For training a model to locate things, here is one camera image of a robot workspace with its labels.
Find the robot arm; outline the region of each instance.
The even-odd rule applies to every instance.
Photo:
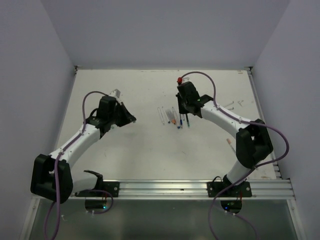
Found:
[[[190,113],[213,122],[236,139],[237,161],[224,176],[224,187],[235,183],[273,151],[273,145],[265,127],[245,124],[226,116],[214,105],[212,97],[200,96],[190,81],[180,83],[177,89],[179,93],[176,97],[180,114]],[[252,122],[250,119],[242,118],[221,106],[218,107],[237,119]],[[260,119],[255,122],[264,124]]]
[[[114,90],[109,95],[100,99],[96,116],[91,115],[85,120],[79,131],[70,138],[63,146],[49,155],[40,154],[34,161],[31,187],[33,194],[56,201],[56,186],[54,177],[54,164],[58,155],[63,155],[58,162],[58,176],[60,185],[60,203],[64,203],[72,193],[84,190],[102,190],[103,176],[97,172],[85,170],[74,176],[71,168],[81,155],[95,142],[101,139],[111,128],[135,122],[136,118],[126,109],[120,101],[120,91]]]

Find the gray wall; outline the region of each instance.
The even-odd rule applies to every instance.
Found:
[[[320,238],[320,1],[291,0],[253,68],[269,124],[288,137],[290,152],[279,162],[291,178],[309,239]],[[274,138],[279,156],[284,148]]]
[[[53,149],[72,83],[73,65],[41,2],[0,1],[0,239],[20,235],[33,161]]]
[[[42,0],[75,65],[253,66],[289,0]]]

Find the black mounting bracket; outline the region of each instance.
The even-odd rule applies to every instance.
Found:
[[[107,191],[114,198],[117,198],[119,196],[119,189],[120,189],[120,182],[118,181],[104,181],[102,183],[102,186],[99,187],[99,190]],[[104,197],[105,195],[102,192],[80,191],[79,193],[76,193],[75,196],[95,198],[95,197]]]
[[[208,192],[209,198],[214,198],[222,189],[224,189],[226,184],[223,181],[208,181],[206,183],[206,190]],[[241,184],[230,188],[229,190],[222,193],[220,198],[237,198],[239,195],[243,198],[252,197],[250,183],[248,181],[244,181]]]

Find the purple hose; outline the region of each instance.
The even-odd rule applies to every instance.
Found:
[[[50,240],[54,240],[58,234],[59,231],[59,225],[60,225],[60,184],[59,184],[59,175],[56,174],[58,172],[58,163],[59,160],[61,158],[61,156],[64,154],[64,152],[72,145],[75,143],[75,141],[77,141],[81,135],[84,133],[84,131],[86,130],[86,113],[85,113],[85,103],[86,103],[86,99],[89,95],[91,94],[102,94],[107,96],[107,94],[101,92],[101,91],[91,91],[89,93],[87,93],[83,100],[82,100],[82,129],[81,129],[81,133],[79,133],[77,136],[74,137],[74,139],[72,139],[67,145],[65,145],[65,147],[62,149],[62,151],[58,154],[58,156],[56,157],[55,161],[54,161],[54,181],[55,181],[55,190],[56,190],[56,223],[55,223],[55,229],[53,232],[53,235],[51,236]],[[113,205],[113,198],[111,196],[112,202],[111,202],[111,206],[103,212],[100,213],[106,213]],[[50,212],[53,208],[53,206],[55,205],[55,202],[53,202],[45,216],[45,220],[44,220],[44,224],[43,224],[43,234],[44,234],[44,239],[48,240],[48,236],[47,236],[47,224],[48,224],[48,219],[49,219],[49,215]]]
[[[243,120],[240,120],[232,115],[230,115],[229,113],[227,113],[226,111],[224,111],[223,109],[221,109],[218,104],[217,104],[217,101],[216,101],[216,94],[217,94],[217,90],[216,90],[216,85],[215,85],[215,82],[213,81],[213,79],[206,73],[204,72],[201,72],[201,71],[191,71],[191,72],[188,72],[184,75],[181,76],[181,78],[184,78],[185,76],[187,75],[190,75],[190,74],[201,74],[201,75],[204,75],[206,76],[212,83],[213,85],[213,104],[214,106],[220,111],[222,112],[223,114],[225,114],[227,117],[237,121],[237,122],[240,122],[240,123],[244,123],[244,124],[249,124],[249,125],[256,125],[256,126],[259,126],[259,127],[266,127],[268,129],[271,129],[273,131],[275,131],[276,133],[278,133],[284,140],[285,142],[285,152],[283,155],[281,155],[280,157],[274,159],[274,160],[270,160],[270,161],[266,161],[264,163],[260,163],[260,164],[257,164],[255,166],[255,168],[258,168],[258,167],[261,167],[261,166],[264,166],[264,165],[267,165],[267,164],[271,164],[271,163],[274,163],[274,162],[277,162],[283,158],[285,158],[289,152],[289,149],[290,149],[290,146],[289,146],[289,142],[288,142],[288,139],[286,138],[286,136],[278,129],[276,129],[275,127],[272,127],[272,126],[269,126],[269,125],[266,125],[266,124],[262,124],[262,123],[257,123],[257,122],[251,122],[251,121],[243,121]],[[219,240],[218,236],[216,235],[213,227],[212,227],[212,220],[211,220],[211,212],[212,212],[212,208],[217,200],[217,198],[222,194],[224,193],[225,191],[229,190],[230,188],[234,187],[235,185],[237,185],[238,183],[242,182],[244,179],[246,179],[254,170],[255,168],[251,169],[248,173],[246,173],[244,176],[242,176],[239,180],[237,180],[236,182],[234,182],[233,184],[229,185],[228,187],[226,187],[225,189],[221,190],[220,192],[217,193],[217,195],[214,197],[211,205],[210,205],[210,208],[209,208],[209,211],[208,211],[208,223],[209,223],[209,228],[210,228],[210,231],[212,233],[212,235],[215,237],[216,240]],[[237,215],[236,216],[242,220],[244,220],[245,222],[247,222],[254,230],[254,233],[255,233],[255,239],[256,240],[259,240],[259,236],[258,236],[258,232],[257,232],[257,229],[251,224],[249,223],[244,217],[240,216],[240,215]]]

